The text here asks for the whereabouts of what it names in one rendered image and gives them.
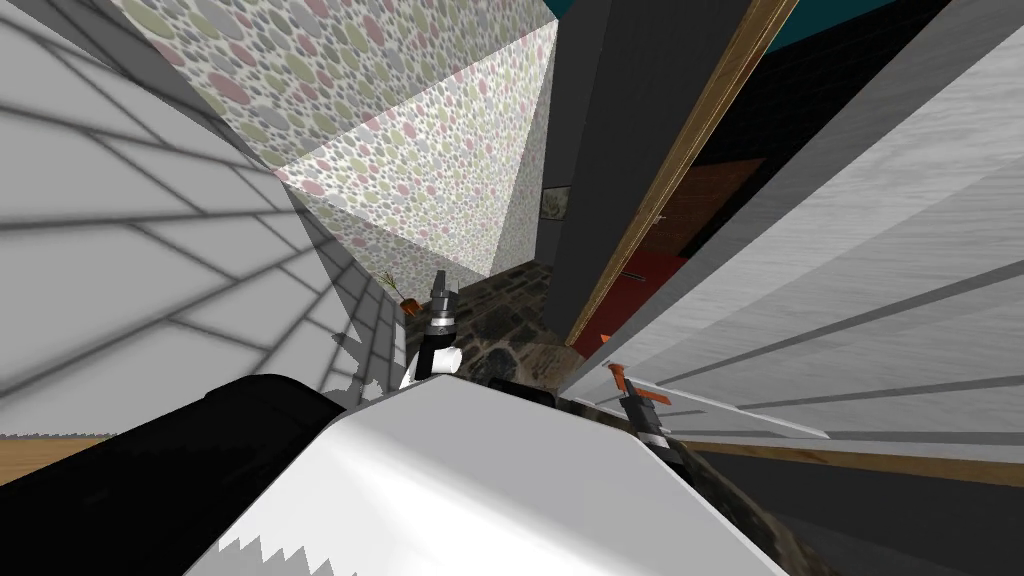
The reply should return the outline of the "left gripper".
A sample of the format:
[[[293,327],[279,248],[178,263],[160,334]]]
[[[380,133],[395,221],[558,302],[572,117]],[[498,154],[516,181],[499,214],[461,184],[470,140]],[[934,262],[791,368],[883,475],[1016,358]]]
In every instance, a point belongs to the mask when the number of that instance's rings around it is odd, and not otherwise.
[[[431,319],[455,319],[456,293],[447,289],[446,272],[438,270],[433,281],[430,304]]]

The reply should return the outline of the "plant in orange pot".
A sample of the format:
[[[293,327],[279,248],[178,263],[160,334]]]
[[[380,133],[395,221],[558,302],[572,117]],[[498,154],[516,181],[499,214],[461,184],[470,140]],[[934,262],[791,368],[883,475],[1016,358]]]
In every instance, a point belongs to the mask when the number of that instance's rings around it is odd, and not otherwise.
[[[387,270],[377,274],[378,279],[399,297],[399,307],[407,316],[417,316],[422,305],[414,298],[407,298],[398,288],[395,277]]]

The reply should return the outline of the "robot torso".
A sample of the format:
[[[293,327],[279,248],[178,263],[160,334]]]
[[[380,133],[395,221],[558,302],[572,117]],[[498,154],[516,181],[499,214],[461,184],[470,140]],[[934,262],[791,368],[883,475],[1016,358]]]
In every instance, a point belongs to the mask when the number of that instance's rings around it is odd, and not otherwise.
[[[787,576],[634,436],[453,376],[335,419],[184,576]]]

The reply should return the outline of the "pale grey wooden door leaf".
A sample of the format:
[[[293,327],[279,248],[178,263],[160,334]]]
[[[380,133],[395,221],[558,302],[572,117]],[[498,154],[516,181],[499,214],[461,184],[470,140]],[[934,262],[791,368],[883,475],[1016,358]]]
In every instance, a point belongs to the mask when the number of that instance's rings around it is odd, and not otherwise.
[[[686,441],[1024,463],[1024,0],[952,0],[563,386]]]

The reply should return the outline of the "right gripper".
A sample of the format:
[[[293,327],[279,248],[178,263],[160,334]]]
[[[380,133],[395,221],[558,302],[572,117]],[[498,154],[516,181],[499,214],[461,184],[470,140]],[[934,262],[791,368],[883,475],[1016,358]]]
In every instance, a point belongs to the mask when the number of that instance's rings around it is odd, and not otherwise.
[[[651,399],[628,395],[622,399],[622,408],[639,439],[664,439],[662,423]]]

